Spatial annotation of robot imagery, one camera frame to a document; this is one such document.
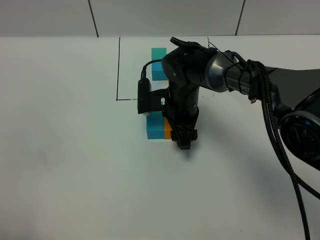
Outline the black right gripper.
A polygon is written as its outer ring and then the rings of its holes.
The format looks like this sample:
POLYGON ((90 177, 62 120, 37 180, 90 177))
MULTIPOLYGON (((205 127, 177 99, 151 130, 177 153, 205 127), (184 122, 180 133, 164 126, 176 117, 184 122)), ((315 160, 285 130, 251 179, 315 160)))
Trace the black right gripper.
POLYGON ((191 142, 198 138, 195 126, 199 115, 199 89, 200 87, 194 83, 179 86, 169 80, 164 94, 163 111, 167 119, 173 123, 171 140, 176 142, 181 150, 190 150, 191 142))

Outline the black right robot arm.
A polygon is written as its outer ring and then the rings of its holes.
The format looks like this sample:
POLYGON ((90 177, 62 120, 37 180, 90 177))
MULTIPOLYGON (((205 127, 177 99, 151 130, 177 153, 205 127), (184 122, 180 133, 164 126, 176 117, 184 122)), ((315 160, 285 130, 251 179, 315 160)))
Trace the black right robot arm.
POLYGON ((173 139, 189 149, 197 138, 199 89, 237 91, 264 104, 266 122, 298 159, 320 167, 320 72, 267 67, 244 60, 234 51, 221 52, 175 37, 176 49, 161 61, 169 80, 165 116, 173 139))

